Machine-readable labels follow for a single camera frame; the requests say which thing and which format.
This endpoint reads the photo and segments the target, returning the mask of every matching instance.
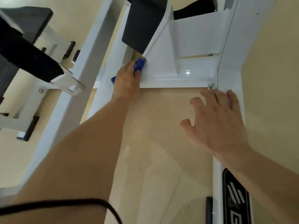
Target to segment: black cable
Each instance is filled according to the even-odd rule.
[[[122,224],[121,218],[115,209],[105,200],[102,199],[73,199],[73,200],[44,200],[30,203],[23,203],[0,208],[0,216],[15,214],[23,211],[41,209],[41,208],[55,208],[66,206],[84,206],[84,205],[100,205],[108,208],[116,218],[119,224]]]

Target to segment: floor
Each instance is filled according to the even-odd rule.
[[[80,35],[82,27],[91,26],[101,1],[1,0],[0,6],[2,2],[53,6],[54,16],[61,14],[65,21],[53,18],[51,26],[57,27],[55,30],[67,39],[83,44],[87,33]],[[172,1],[177,10],[194,0]],[[76,5],[82,5],[85,14],[77,15],[74,9],[82,9],[76,9]],[[242,69],[245,119],[251,145],[297,173],[298,8],[299,0],[277,0]],[[125,223],[204,223],[204,198],[212,192],[211,156],[195,149],[178,126],[179,120],[193,117],[188,101],[199,92],[195,88],[144,89],[130,109],[110,198]],[[46,95],[39,110],[43,120],[32,141],[24,144],[15,140],[15,133],[0,131],[0,187],[14,186],[21,181],[59,94],[60,91],[52,90]],[[14,105],[1,105],[0,111],[12,110]],[[254,218],[256,224],[275,223],[255,201]],[[114,223],[111,215],[107,215],[106,223]]]

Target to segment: person's right arm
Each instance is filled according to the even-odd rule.
[[[210,151],[279,223],[299,223],[299,175],[250,147],[236,94],[231,90],[201,94],[206,106],[199,97],[190,101],[194,126],[189,119],[181,121],[191,141]]]

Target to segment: person's left hand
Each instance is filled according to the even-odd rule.
[[[117,73],[114,82],[114,97],[125,97],[129,101],[134,101],[140,91],[140,71],[134,74],[135,62],[131,61],[124,65]]]

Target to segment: person's left arm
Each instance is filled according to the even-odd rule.
[[[13,200],[14,204],[100,198],[109,200],[129,104],[140,89],[134,62],[123,66],[114,97],[94,116],[62,139],[46,156]],[[3,223],[104,223],[100,206],[61,207],[9,215]]]

